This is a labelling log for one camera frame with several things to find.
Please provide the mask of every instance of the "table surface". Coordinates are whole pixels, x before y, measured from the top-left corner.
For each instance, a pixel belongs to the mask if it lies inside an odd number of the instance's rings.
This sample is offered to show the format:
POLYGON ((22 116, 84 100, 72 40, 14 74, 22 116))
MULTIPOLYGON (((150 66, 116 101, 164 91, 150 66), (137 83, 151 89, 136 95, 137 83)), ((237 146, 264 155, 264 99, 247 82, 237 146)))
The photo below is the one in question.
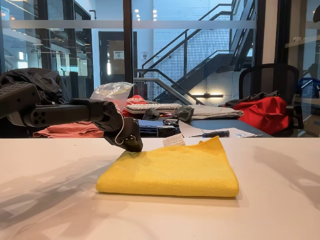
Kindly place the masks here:
MULTIPOLYGON (((144 151, 162 146, 143 141, 144 151)), ((0 239, 318 240, 320 139, 221 142, 236 198, 100 194, 97 178, 121 148, 101 138, 0 139, 0 239)))
POLYGON ((229 129, 236 128, 248 133, 261 135, 261 138, 272 138, 271 135, 245 123, 238 119, 203 119, 192 120, 190 125, 199 129, 216 130, 216 129, 229 129))

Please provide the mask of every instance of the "screwdriver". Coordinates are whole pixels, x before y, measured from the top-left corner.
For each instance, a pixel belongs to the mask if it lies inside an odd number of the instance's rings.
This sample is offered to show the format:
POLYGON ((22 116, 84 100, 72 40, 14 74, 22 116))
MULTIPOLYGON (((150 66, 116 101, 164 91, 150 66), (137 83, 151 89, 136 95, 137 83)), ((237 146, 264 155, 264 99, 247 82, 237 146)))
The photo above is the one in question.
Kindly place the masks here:
POLYGON ((192 137, 213 138, 216 136, 219 136, 219 138, 229 137, 230 132, 229 131, 213 131, 213 132, 204 133, 202 135, 197 135, 197 136, 192 136, 192 137))

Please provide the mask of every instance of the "clear plastic bag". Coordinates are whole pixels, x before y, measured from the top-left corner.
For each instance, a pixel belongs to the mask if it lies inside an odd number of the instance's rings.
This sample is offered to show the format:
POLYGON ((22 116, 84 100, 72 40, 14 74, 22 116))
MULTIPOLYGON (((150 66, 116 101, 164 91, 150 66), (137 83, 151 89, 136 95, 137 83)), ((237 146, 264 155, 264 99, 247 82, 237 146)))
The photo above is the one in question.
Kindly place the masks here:
POLYGON ((128 82, 113 82, 100 85, 95 88, 90 99, 113 102, 120 112, 126 106, 126 102, 134 84, 128 82))

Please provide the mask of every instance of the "cable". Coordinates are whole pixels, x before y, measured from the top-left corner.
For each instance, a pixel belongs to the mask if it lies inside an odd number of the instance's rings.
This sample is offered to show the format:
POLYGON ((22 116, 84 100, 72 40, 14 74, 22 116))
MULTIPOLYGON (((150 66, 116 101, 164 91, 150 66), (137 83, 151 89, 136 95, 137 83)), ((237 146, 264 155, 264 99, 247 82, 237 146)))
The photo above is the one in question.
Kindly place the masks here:
POLYGON ((118 112, 118 113, 121 115, 121 117, 122 117, 122 128, 121 128, 120 132, 117 134, 117 136, 115 137, 114 142, 115 142, 116 144, 118 144, 118 145, 121 145, 121 144, 124 143, 124 141, 122 140, 121 143, 118 143, 118 142, 117 142, 117 138, 118 138, 118 136, 120 135, 120 133, 122 132, 122 130, 124 129, 125 119, 124 119, 124 116, 123 116, 122 112, 120 112, 118 109, 117 109, 117 112, 118 112))

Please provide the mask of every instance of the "door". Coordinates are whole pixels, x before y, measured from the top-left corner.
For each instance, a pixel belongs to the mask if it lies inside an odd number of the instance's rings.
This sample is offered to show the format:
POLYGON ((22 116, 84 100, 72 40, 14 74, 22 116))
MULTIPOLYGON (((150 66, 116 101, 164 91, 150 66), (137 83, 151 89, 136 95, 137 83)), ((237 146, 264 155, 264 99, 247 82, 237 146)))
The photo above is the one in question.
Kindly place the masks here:
MULTIPOLYGON (((134 43, 137 32, 133 32, 134 43)), ((123 31, 100 31, 100 84, 125 82, 125 48, 123 31)), ((133 62, 137 62, 137 45, 134 48, 133 62)))

